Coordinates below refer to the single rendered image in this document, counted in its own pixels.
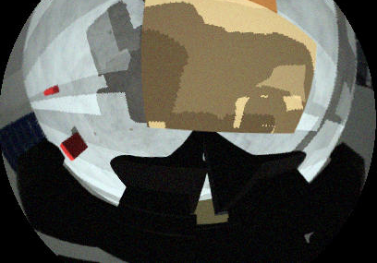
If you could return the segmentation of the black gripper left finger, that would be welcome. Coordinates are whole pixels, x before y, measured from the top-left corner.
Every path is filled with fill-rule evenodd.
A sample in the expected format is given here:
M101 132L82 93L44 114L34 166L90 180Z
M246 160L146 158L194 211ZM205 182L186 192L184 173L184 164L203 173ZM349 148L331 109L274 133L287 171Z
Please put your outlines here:
M122 184L135 185L152 191L190 195L189 214L199 203L208 163L203 159L203 132L192 130L184 144L163 158L121 155L110 166Z

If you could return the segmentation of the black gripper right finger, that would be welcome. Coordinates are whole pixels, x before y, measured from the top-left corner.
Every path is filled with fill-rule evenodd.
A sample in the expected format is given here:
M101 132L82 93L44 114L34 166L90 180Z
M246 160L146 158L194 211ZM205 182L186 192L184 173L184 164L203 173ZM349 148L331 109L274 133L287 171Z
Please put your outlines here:
M285 173L302 165L307 152L249 154L217 132L203 132L203 158L208 163L208 182L214 214L229 214L232 207L262 178Z

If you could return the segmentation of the small red block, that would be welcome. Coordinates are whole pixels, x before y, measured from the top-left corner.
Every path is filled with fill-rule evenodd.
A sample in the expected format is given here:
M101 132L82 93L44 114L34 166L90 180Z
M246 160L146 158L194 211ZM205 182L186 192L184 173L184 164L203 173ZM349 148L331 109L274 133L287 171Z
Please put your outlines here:
M66 153L67 157L74 161L79 154L82 154L82 151L88 148L88 145L85 144L85 141L81 139L78 133L74 133L74 136L62 141L59 147L62 147L62 151Z

